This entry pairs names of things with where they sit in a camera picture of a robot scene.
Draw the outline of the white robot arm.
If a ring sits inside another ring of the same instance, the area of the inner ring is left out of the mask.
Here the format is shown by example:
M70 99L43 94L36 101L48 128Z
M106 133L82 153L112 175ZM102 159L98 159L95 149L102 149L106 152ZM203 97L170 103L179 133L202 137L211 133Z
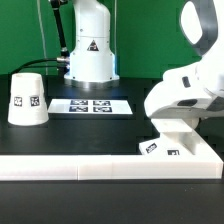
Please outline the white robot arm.
M76 44L65 82L90 88L119 80L110 50L110 13L97 0L73 0ZM145 99L151 119L224 116L224 0L185 0L184 36L201 59L171 69Z

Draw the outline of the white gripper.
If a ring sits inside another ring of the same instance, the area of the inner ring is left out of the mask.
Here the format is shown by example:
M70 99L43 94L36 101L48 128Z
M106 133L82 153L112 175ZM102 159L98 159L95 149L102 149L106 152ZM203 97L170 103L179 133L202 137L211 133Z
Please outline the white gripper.
M224 95L209 90L199 80L196 64L170 69L145 99L151 119L224 117Z

